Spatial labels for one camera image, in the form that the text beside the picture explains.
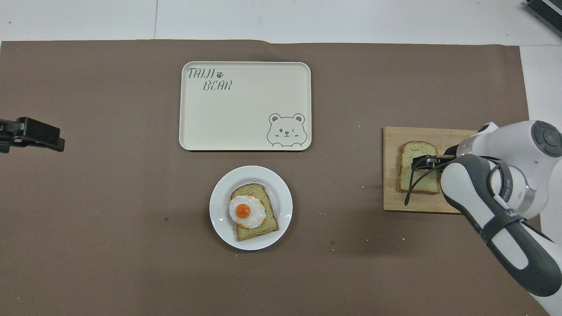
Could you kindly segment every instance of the plate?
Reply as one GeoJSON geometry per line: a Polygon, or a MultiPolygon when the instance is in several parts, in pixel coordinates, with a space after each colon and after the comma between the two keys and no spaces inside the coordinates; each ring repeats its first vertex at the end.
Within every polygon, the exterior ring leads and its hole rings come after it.
{"type": "Polygon", "coordinates": [[[190,151],[302,151],[312,140],[310,68],[302,62],[189,62],[179,118],[179,143],[190,151]]]}
{"type": "Polygon", "coordinates": [[[209,216],[216,233],[226,243],[242,250],[259,250],[274,244],[285,234],[293,216],[293,198],[289,187],[277,173],[261,166],[243,166],[230,171],[216,184],[209,202],[209,216]],[[249,183],[265,187],[279,230],[236,241],[236,225],[229,215],[230,195],[249,183]]]}

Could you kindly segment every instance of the bear ear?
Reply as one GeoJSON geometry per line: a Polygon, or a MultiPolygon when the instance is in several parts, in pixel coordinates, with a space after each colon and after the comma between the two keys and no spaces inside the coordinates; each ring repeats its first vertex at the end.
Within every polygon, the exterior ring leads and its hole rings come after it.
{"type": "Polygon", "coordinates": [[[297,113],[297,114],[293,115],[293,118],[295,120],[299,121],[300,123],[304,123],[304,121],[305,121],[305,116],[300,114],[300,113],[297,113]]]}
{"type": "Polygon", "coordinates": [[[280,118],[281,118],[281,115],[279,115],[277,113],[273,113],[269,116],[269,123],[273,124],[273,122],[277,121],[280,118]]]}

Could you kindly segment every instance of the brown tabletop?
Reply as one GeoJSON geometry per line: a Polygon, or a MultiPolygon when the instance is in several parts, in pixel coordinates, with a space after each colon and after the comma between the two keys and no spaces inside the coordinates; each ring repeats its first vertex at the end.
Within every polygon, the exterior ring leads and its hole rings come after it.
{"type": "Polygon", "coordinates": [[[61,128],[64,152],[0,155],[2,315],[540,315],[461,215],[383,210],[384,126],[528,119],[519,48],[135,40],[3,42],[0,118],[61,128]],[[189,152],[190,61],[302,61],[312,144],[189,152]],[[285,235],[227,245],[209,198],[259,165],[291,190],[285,235]]]}

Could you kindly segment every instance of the black clamp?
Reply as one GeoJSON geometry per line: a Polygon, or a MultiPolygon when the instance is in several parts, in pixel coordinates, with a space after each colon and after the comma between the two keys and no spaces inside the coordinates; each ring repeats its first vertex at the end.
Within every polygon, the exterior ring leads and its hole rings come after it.
{"type": "Polygon", "coordinates": [[[423,155],[412,158],[412,170],[433,169],[436,166],[447,164],[455,160],[455,155],[423,155]]]}
{"type": "Polygon", "coordinates": [[[0,152],[8,153],[10,146],[43,147],[64,151],[65,140],[60,138],[61,130],[49,124],[30,118],[15,121],[0,119],[0,152]]]}

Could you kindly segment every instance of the white tray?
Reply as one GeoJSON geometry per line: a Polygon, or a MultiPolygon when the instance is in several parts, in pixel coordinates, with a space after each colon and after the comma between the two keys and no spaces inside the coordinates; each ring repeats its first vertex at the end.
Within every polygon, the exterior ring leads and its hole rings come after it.
{"type": "Polygon", "coordinates": [[[304,150],[312,140],[310,78],[302,62],[189,62],[179,143],[191,151],[304,150]]]}

